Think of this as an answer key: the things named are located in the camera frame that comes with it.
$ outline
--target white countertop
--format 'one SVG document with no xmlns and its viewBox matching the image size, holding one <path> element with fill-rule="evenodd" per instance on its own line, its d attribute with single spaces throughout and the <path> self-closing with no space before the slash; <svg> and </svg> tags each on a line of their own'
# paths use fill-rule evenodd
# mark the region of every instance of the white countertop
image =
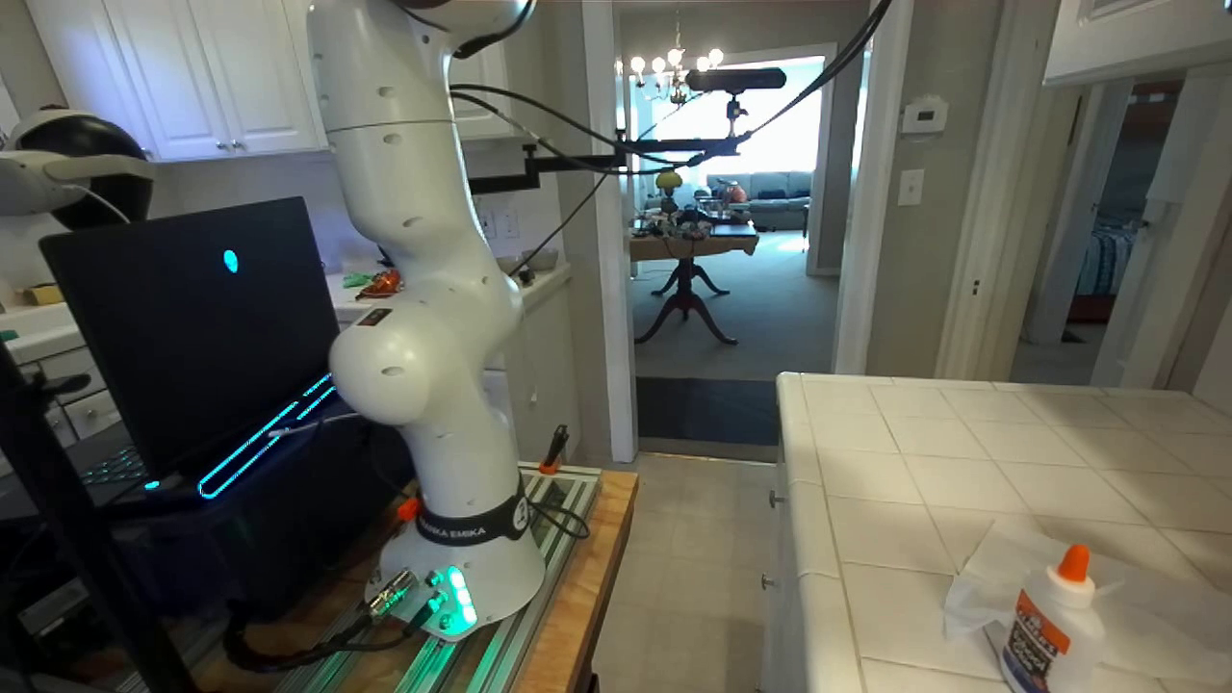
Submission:
<svg viewBox="0 0 1232 693">
<path fill-rule="evenodd" d="M 1232 591 L 1232 421 L 1185 392 L 780 372 L 779 409 L 807 688 L 1003 688 L 985 645 L 944 635 L 997 519 Z M 1096 670 L 1089 688 L 1206 686 Z"/>
</svg>

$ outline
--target metal rod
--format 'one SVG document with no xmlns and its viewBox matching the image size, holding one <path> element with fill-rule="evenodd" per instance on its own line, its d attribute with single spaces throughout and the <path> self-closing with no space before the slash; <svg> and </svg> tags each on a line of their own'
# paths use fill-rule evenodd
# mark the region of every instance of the metal rod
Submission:
<svg viewBox="0 0 1232 693">
<path fill-rule="evenodd" d="M 116 539 L 93 513 L 69 454 L 46 427 L 46 399 L 50 392 L 32 390 L 7 345 L 0 345 L 0 449 L 32 493 L 32 504 L 66 546 L 93 605 L 140 666 L 143 681 L 159 693 L 197 688 Z"/>
</svg>

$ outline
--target wooden table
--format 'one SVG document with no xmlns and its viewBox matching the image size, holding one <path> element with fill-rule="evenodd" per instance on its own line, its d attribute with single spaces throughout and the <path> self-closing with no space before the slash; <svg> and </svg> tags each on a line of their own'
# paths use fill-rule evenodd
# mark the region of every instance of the wooden table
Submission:
<svg viewBox="0 0 1232 693">
<path fill-rule="evenodd" d="M 711 226 L 709 235 L 632 235 L 627 237 L 627 255 L 636 263 L 644 263 L 644 259 L 672 259 L 677 263 L 671 279 L 654 296 L 663 296 L 666 288 L 672 288 L 672 291 L 659 306 L 654 324 L 637 336 L 637 344 L 654 337 L 654 331 L 663 327 L 666 312 L 681 312 L 681 318 L 690 318 L 690 312 L 697 312 L 699 324 L 720 344 L 735 345 L 735 337 L 720 331 L 720 324 L 709 317 L 709 306 L 693 291 L 693 276 L 699 276 L 714 296 L 727 296 L 727 288 L 720 288 L 705 274 L 705 265 L 697 265 L 699 255 L 727 255 L 727 249 L 754 255 L 758 249 L 758 232 L 752 232 L 752 223 L 740 223 L 740 226 Z"/>
<path fill-rule="evenodd" d="M 608 612 L 608 596 L 616 585 L 616 568 L 622 559 L 627 528 L 632 528 L 632 504 L 636 504 L 636 475 L 599 475 L 599 489 L 589 508 L 589 539 L 571 546 L 571 559 L 562 567 L 562 579 L 544 608 L 544 621 L 526 644 L 526 656 L 516 670 L 510 688 L 526 693 L 573 693 L 589 686 L 589 659 Z M 331 635 L 338 621 L 356 605 L 362 580 L 374 568 L 374 550 L 362 550 L 338 580 L 323 585 L 314 596 L 306 596 L 288 621 L 251 626 L 251 644 L 261 652 L 276 645 L 306 645 Z M 409 670 L 403 652 L 374 652 L 362 656 L 362 662 L 342 677 L 342 688 L 391 688 L 400 675 Z M 276 675 L 247 675 L 227 662 L 223 645 L 209 652 L 193 677 L 201 688 L 214 693 L 251 693 L 251 688 L 273 688 Z"/>
</svg>

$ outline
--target computer monitor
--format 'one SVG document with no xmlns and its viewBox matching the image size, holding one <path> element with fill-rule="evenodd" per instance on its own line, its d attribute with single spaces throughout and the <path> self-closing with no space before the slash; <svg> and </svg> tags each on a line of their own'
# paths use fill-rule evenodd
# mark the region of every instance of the computer monitor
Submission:
<svg viewBox="0 0 1232 693">
<path fill-rule="evenodd" d="M 43 237 L 155 478 L 197 481 L 328 372 L 338 336 L 305 201 Z"/>
</svg>

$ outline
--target dark floor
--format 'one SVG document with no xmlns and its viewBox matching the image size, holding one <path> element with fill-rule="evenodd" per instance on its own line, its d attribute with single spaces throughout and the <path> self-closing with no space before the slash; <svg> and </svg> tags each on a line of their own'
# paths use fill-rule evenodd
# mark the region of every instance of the dark floor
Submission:
<svg viewBox="0 0 1232 693">
<path fill-rule="evenodd" d="M 637 378 L 644 437 L 779 442 L 774 382 Z"/>
</svg>

